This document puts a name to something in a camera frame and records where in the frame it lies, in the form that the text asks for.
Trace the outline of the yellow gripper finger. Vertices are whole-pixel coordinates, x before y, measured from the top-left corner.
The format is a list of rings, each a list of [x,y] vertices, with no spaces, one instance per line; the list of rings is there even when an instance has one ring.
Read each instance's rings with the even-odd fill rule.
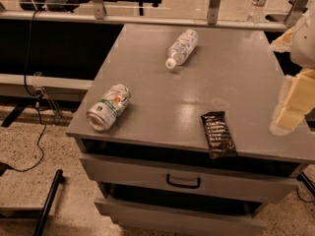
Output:
[[[279,92],[270,131],[277,136],[293,132],[315,108],[315,70],[303,68],[296,76],[286,75]]]
[[[270,49],[279,53],[289,52],[291,50],[293,30],[294,28],[290,28],[277,39],[273,40],[270,44]]]

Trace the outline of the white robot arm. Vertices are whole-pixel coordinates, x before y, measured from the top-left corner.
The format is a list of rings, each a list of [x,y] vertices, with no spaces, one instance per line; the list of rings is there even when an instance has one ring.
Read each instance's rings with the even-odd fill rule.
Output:
[[[301,67],[297,75],[284,77],[270,124],[274,135],[286,136],[315,108],[315,6],[274,40],[270,49],[288,52],[291,62]]]

